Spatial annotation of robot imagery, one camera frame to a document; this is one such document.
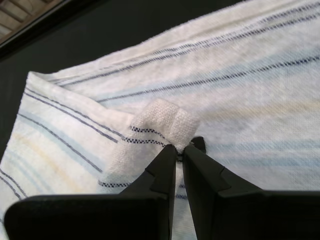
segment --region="black table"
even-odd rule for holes
[[[52,73],[137,45],[240,0],[66,0],[0,46],[0,159],[29,71]]]

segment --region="white towel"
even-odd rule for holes
[[[252,0],[93,62],[31,72],[0,164],[0,221],[26,196],[119,192],[163,137],[181,150],[196,118],[207,154],[239,176],[268,190],[320,190],[319,39],[319,1]],[[147,114],[157,99],[184,114],[189,135]],[[153,132],[132,130],[145,128]],[[142,161],[125,154],[124,140],[138,137],[150,140]],[[183,179],[175,196],[173,239],[195,239]]]

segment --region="striped towel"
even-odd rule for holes
[[[119,192],[141,161],[126,162],[127,147],[152,149],[151,161],[177,119],[188,134],[176,144],[196,131],[210,157],[260,188],[320,190],[319,39],[320,1],[252,0],[93,62],[29,73],[0,164],[0,221],[33,195]],[[168,125],[146,117],[154,103],[173,109]],[[173,224],[174,240],[196,239],[182,178]]]

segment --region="black surface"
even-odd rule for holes
[[[29,71],[52,73],[83,64],[137,45],[174,26],[240,1],[92,2],[92,6],[71,19],[47,31],[41,30],[42,34],[23,47],[10,53],[0,48],[0,159],[17,116]]]

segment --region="towel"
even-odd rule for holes
[[[83,65],[30,72],[0,164],[0,221],[34,195],[118,193],[162,144],[181,151],[193,136],[262,189],[320,190],[319,39],[319,1],[251,0]],[[172,239],[193,240],[179,171]]]

